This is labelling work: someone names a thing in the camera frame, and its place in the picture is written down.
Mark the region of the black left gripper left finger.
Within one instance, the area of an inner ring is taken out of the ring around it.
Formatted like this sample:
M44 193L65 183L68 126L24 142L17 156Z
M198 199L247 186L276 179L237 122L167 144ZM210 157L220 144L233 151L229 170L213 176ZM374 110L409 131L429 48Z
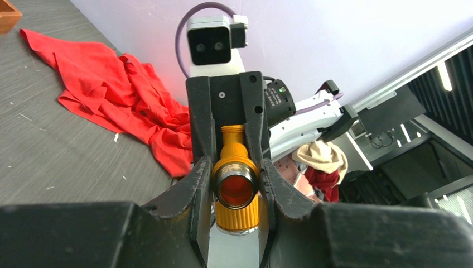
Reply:
M132 202L1 208L2 267L207 267L212 161L144 206Z

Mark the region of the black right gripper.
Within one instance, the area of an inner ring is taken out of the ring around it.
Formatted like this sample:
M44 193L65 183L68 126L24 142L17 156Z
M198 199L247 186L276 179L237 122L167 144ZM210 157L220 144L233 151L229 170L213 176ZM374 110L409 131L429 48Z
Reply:
M216 162L216 127L243 125L250 158L260 163L269 146L262 73L249 71L186 80L194 162Z

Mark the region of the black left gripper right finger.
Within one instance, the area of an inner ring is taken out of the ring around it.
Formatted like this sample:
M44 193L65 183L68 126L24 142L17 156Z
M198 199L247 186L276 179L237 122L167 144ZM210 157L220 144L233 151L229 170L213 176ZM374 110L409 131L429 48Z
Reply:
M471 267L472 226L439 209L317 204L260 163L260 267Z

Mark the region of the orange plastic faucet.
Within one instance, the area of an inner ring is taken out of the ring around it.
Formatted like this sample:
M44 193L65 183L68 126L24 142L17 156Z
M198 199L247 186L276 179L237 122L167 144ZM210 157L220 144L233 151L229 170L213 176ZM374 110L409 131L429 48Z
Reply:
M223 148L211 175L216 224L227 233L251 231L259 225L259 171L245 146L244 126L221 131Z

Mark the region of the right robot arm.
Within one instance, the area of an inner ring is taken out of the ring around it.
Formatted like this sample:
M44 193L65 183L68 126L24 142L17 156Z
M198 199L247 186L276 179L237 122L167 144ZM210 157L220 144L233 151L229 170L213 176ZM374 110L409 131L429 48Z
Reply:
M332 141L343 135L358 114L337 101L340 92L326 81L319 92L296 104L296 114L271 126L270 94L287 93L278 82L268 87L259 71L224 76L200 76L186 81L193 158L217 162L223 147L222 126L244 125L250 158L277 161L300 146L316 140Z

